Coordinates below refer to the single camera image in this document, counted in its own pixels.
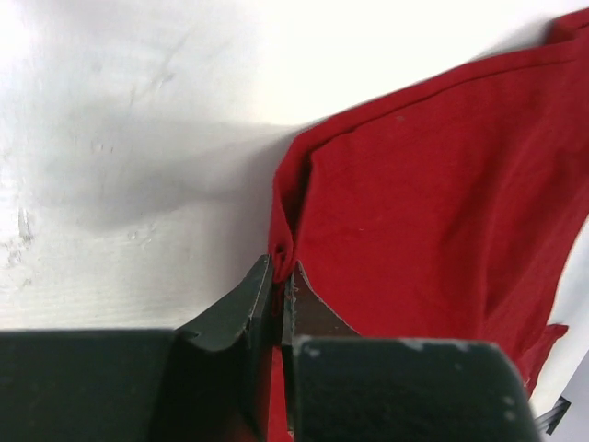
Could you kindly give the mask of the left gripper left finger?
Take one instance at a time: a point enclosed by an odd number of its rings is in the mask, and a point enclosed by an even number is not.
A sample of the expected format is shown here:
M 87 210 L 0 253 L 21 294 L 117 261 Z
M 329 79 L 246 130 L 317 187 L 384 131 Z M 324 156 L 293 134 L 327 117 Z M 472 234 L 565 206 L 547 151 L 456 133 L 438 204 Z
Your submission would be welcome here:
M 5 441 L 263 441 L 271 258 L 177 329 L 5 331 Z

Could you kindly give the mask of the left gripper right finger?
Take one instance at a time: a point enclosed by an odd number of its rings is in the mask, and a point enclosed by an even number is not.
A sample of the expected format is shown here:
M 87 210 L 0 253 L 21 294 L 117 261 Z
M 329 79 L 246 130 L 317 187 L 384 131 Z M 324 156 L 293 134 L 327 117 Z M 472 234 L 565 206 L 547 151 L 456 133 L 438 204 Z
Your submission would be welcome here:
M 312 289 L 286 287 L 286 418 L 297 441 L 536 441 L 516 369 L 492 343 L 365 338 Z

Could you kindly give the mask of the red t-shirt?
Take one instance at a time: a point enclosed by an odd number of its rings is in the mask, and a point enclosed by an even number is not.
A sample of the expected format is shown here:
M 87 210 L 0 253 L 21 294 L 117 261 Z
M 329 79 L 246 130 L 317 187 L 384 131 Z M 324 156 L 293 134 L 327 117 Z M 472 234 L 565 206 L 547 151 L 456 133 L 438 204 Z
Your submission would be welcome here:
M 498 344 L 532 392 L 588 215 L 588 13 L 298 135 L 272 184 L 283 291 L 312 287 L 365 336 Z

